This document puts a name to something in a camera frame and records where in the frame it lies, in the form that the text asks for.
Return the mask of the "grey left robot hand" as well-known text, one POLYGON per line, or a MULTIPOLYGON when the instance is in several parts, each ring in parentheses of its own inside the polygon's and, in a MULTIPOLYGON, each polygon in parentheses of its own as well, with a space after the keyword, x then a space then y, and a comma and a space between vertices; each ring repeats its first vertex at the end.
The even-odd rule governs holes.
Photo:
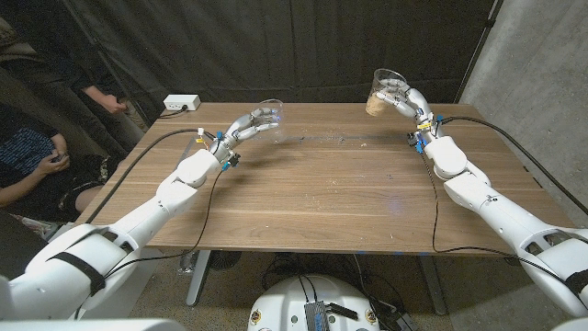
POLYGON ((214 139, 209 151, 223 163, 234 155, 233 149, 245 140, 251 139, 261 131, 277 128, 281 115, 280 108, 258 107, 235 120, 226 132, 222 132, 214 139))

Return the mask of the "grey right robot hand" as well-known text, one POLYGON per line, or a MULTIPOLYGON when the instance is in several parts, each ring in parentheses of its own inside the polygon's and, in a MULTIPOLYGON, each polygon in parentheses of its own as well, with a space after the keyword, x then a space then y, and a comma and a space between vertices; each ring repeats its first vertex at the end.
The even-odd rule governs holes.
POLYGON ((373 87, 372 95, 386 105, 396 108, 403 116, 414 121, 417 132, 426 144, 444 136, 441 125, 425 97, 403 79, 386 78, 373 87))

